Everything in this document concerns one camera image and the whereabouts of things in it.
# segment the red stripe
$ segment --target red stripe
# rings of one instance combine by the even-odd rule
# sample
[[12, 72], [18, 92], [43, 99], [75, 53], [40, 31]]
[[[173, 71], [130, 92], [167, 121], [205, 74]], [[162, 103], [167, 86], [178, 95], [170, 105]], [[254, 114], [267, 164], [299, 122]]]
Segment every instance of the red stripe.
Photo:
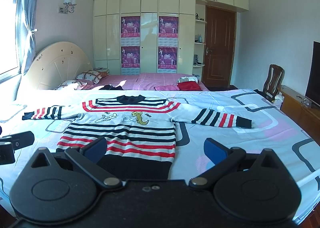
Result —
[[61, 139], [66, 139], [68, 141], [83, 141], [83, 142], [92, 142], [94, 139], [86, 139], [86, 138], [70, 138], [67, 136], [62, 136]]
[[223, 116], [222, 116], [222, 119], [221, 119], [221, 122], [219, 124], [219, 127], [222, 128], [224, 123], [226, 122], [226, 118], [227, 118], [227, 114], [224, 113]]
[[33, 119], [34, 119], [34, 120], [35, 120], [36, 117], [39, 115], [39, 113], [40, 113], [40, 109], [37, 109], [37, 114], [33, 116]]
[[144, 149], [160, 149], [160, 148], [165, 148], [165, 149], [174, 149], [176, 147], [176, 145], [140, 145], [140, 144], [134, 144], [132, 142], [127, 142], [127, 143], [122, 143], [120, 141], [116, 141], [116, 140], [113, 140], [113, 141], [107, 141], [107, 144], [108, 145], [111, 145], [111, 144], [118, 144], [118, 145], [121, 145], [121, 146], [135, 146], [137, 148], [144, 148]]
[[232, 124], [233, 124], [233, 118], [235, 116], [233, 114], [230, 115], [230, 119], [229, 119], [229, 124], [228, 124], [228, 128], [231, 128], [232, 127]]
[[114, 151], [114, 152], [120, 152], [120, 153], [136, 153], [136, 154], [142, 154], [142, 155], [148, 155], [148, 156], [160, 156], [160, 157], [174, 157], [175, 153], [165, 153], [165, 152], [148, 152], [148, 151], [142, 151], [142, 150], [137, 150], [134, 148], [128, 148], [126, 150], [111, 146], [107, 148], [107, 151]]
[[44, 111], [45, 111], [45, 108], [42, 109], [42, 112], [41, 112], [41, 115], [39, 116], [39, 119], [41, 119], [41, 117], [44, 115]]
[[123, 109], [123, 108], [137, 108], [137, 109], [150, 109], [150, 110], [163, 110], [165, 108], [170, 107], [173, 104], [173, 101], [170, 101], [166, 106], [162, 106], [160, 108], [150, 108], [150, 107], [135, 107], [135, 106], [121, 106], [121, 107], [97, 107], [92, 105], [92, 100], [89, 100], [89, 106], [93, 109]]
[[170, 110], [166, 110], [166, 111], [156, 111], [156, 110], [144, 110], [144, 109], [134, 109], [134, 110], [89, 110], [86, 106], [86, 103], [83, 102], [82, 103], [82, 108], [87, 111], [87, 112], [123, 112], [123, 111], [131, 111], [131, 112], [150, 112], [150, 113], [168, 113], [171, 112], [175, 109], [177, 109], [180, 106], [181, 103], [176, 103], [176, 105], [174, 107], [172, 107]]
[[83, 145], [83, 144], [66, 143], [66, 142], [63, 142], [63, 141], [58, 142], [58, 145], [60, 145], [60, 146], [68, 146], [68, 147], [73, 147], [73, 146], [84, 147], [84, 146], [86, 146], [86, 145]]

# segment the metal rivet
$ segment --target metal rivet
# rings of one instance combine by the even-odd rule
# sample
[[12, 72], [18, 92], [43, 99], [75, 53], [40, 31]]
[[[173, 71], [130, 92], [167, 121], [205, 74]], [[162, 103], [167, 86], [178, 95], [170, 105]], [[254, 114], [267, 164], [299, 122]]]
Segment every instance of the metal rivet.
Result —
[[151, 187], [150, 186], [146, 186], [142, 188], [142, 191], [144, 192], [150, 192], [151, 191]]
[[116, 177], [108, 177], [103, 181], [103, 183], [108, 186], [116, 186], [120, 183], [120, 180]]
[[195, 177], [191, 179], [191, 183], [194, 185], [205, 185], [208, 182], [208, 180], [204, 177]]
[[160, 189], [160, 186], [154, 185], [154, 186], [151, 186], [151, 189], [153, 189], [153, 190], [159, 190], [159, 189]]

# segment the pink poster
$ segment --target pink poster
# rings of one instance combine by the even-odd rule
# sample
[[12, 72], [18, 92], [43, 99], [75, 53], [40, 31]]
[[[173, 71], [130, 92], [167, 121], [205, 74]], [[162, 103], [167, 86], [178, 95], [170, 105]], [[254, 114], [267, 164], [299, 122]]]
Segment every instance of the pink poster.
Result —
[[179, 17], [159, 16], [159, 37], [178, 38]]
[[140, 37], [140, 16], [121, 17], [121, 38]]
[[140, 46], [121, 47], [121, 67], [140, 68]]
[[158, 69], [177, 69], [177, 48], [158, 48]]

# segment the tv stand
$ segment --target tv stand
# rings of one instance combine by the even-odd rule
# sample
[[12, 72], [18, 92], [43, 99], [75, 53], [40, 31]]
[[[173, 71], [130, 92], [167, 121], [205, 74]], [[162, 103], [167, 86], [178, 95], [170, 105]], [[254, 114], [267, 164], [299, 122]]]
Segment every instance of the tv stand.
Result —
[[305, 106], [301, 102], [306, 97], [285, 85], [281, 85], [279, 91], [284, 96], [281, 111], [320, 145], [320, 108]]

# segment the red cloth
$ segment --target red cloth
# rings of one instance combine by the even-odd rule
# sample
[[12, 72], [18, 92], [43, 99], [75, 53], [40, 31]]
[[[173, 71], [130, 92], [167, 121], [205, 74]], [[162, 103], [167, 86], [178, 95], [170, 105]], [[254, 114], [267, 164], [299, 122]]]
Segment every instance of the red cloth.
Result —
[[201, 91], [201, 87], [195, 81], [178, 83], [178, 88], [184, 91]]

